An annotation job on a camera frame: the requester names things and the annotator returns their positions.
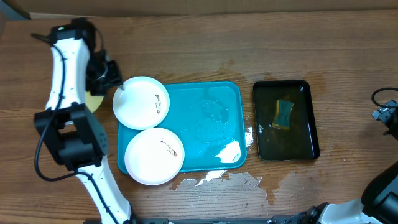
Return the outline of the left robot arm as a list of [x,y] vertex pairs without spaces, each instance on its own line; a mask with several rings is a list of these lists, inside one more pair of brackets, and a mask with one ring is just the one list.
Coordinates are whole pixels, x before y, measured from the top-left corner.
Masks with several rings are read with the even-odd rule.
[[45,111],[34,115],[40,135],[35,152],[37,175],[48,182],[77,177],[96,205],[102,223],[139,223],[121,193],[108,163],[104,127],[86,105],[85,93],[106,96],[123,79],[106,50],[96,51],[101,32],[85,17],[32,34],[49,44],[53,56],[52,87]]

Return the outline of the green yellow sponge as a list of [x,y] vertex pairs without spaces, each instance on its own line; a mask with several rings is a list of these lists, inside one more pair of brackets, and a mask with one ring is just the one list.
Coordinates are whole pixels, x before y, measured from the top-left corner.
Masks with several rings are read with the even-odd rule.
[[275,115],[271,126],[282,130],[289,130],[290,115],[293,105],[294,104],[290,101],[278,99],[276,101]]

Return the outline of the yellow green rimmed plate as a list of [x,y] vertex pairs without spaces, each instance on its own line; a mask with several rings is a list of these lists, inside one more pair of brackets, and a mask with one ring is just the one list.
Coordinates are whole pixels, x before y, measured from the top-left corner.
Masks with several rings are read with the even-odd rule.
[[92,113],[100,107],[103,99],[103,96],[93,96],[89,91],[85,92],[85,105]]

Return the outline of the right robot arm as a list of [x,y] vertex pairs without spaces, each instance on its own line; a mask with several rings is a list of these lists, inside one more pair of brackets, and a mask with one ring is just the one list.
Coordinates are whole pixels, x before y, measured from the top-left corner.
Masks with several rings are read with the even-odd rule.
[[360,199],[323,203],[285,220],[286,223],[397,223],[397,163],[365,188]]

